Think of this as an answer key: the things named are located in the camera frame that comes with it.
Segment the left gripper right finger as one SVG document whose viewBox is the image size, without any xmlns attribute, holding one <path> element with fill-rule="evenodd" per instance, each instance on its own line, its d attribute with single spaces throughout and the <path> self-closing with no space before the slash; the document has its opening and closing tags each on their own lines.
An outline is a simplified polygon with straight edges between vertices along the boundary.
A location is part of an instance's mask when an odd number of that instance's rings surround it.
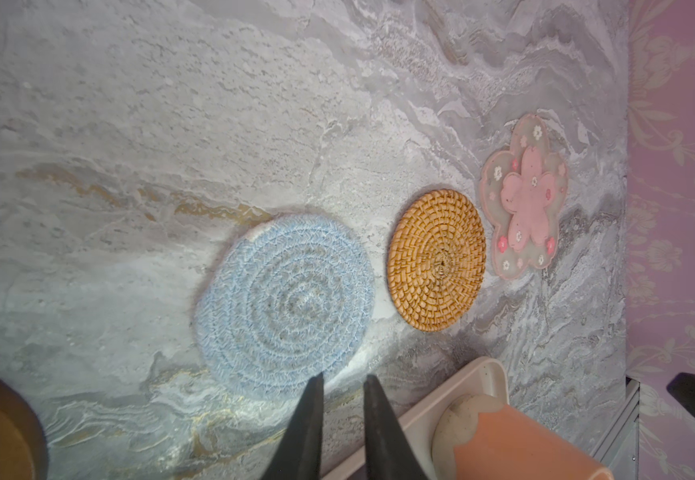
<svg viewBox="0 0 695 480">
<path fill-rule="evenodd" d="M 367 478 L 427 480 L 379 378 L 373 374 L 363 383 L 363 414 Z"/>
</svg>

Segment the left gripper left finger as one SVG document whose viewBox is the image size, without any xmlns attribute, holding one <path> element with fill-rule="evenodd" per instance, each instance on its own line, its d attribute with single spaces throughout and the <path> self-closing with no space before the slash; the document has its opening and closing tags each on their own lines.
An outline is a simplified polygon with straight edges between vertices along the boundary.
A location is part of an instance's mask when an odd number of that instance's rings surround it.
<svg viewBox="0 0 695 480">
<path fill-rule="evenodd" d="M 262 479 L 319 479 L 324 412 L 323 373 L 311 377 Z"/>
</svg>

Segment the blue woven round coaster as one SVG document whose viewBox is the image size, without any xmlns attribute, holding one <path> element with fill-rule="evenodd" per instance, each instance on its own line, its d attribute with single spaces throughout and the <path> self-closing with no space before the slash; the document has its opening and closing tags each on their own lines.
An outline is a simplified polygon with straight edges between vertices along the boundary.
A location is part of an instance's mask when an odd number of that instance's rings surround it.
<svg viewBox="0 0 695 480">
<path fill-rule="evenodd" d="M 375 276 L 359 236 L 326 216 L 285 215 L 227 250 L 193 322 L 221 385 L 254 400 L 287 399 L 349 364 L 373 304 Z"/>
</svg>

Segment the tan rattan round coaster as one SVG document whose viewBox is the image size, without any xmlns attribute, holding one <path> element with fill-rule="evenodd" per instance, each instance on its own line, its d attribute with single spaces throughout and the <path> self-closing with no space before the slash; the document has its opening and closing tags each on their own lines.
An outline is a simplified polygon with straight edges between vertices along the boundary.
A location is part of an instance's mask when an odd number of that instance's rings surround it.
<svg viewBox="0 0 695 480">
<path fill-rule="evenodd" d="M 389 294 L 415 329 L 445 330 L 475 303 L 485 267 L 485 230 L 473 202 L 457 190 L 427 192 L 407 208 L 391 237 Z"/>
</svg>

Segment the pink flower coaster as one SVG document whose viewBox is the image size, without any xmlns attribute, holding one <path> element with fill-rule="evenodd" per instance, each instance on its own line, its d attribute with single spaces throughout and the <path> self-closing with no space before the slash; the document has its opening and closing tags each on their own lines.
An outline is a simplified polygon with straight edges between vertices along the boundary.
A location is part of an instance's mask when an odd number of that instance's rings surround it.
<svg viewBox="0 0 695 480">
<path fill-rule="evenodd" d="M 509 147 L 487 159 L 481 172 L 481 207 L 493 226 L 491 261 L 505 279 L 549 268 L 561 234 L 559 215 L 569 191 L 565 160 L 551 149 L 549 130 L 535 114 L 513 127 Z"/>
</svg>

